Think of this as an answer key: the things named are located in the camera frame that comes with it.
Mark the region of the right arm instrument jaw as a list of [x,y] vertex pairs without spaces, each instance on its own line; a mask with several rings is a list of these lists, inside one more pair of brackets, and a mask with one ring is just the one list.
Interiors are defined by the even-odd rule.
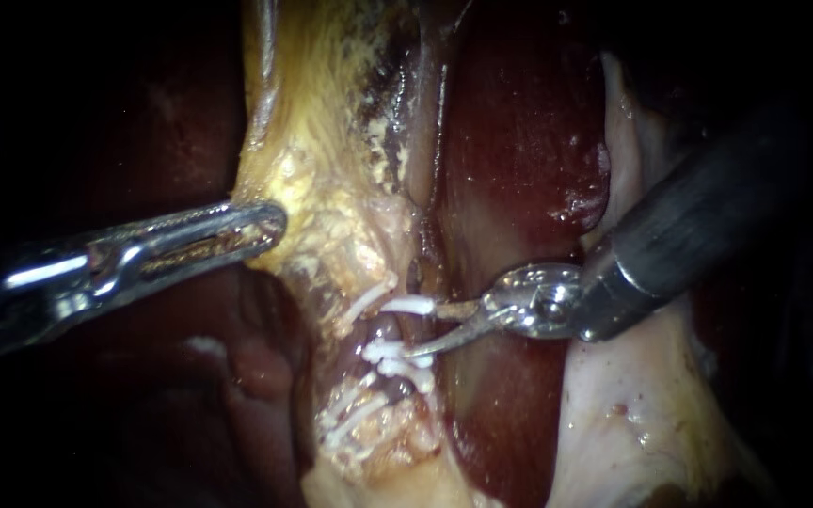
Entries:
[[458,302],[439,302],[434,309],[436,319],[469,319],[481,308],[479,299]]
[[472,315],[461,325],[441,337],[405,348],[404,358],[432,356],[460,348],[493,332],[496,326],[485,315]]

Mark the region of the left arm instrument jaw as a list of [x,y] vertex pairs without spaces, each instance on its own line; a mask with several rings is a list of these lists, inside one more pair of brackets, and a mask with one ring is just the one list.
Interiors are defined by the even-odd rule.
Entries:
[[129,248],[120,260],[115,290],[147,295],[216,268],[257,257],[275,247],[283,224],[187,226]]
[[238,232],[249,226],[277,240],[287,229],[287,214],[271,201],[243,205],[224,201],[108,228],[98,233],[98,243],[173,248],[227,231]]

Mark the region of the right arm instrument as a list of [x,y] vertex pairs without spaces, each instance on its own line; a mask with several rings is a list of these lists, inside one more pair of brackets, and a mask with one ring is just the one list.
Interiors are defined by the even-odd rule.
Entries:
[[572,336],[570,311],[581,294],[581,268],[527,264],[501,274],[481,297],[494,327],[537,340]]

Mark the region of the left arm instrument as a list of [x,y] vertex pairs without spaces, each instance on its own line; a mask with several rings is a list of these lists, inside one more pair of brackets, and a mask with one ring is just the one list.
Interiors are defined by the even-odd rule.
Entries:
[[0,357],[42,345],[131,301],[140,244],[92,242],[0,263]]

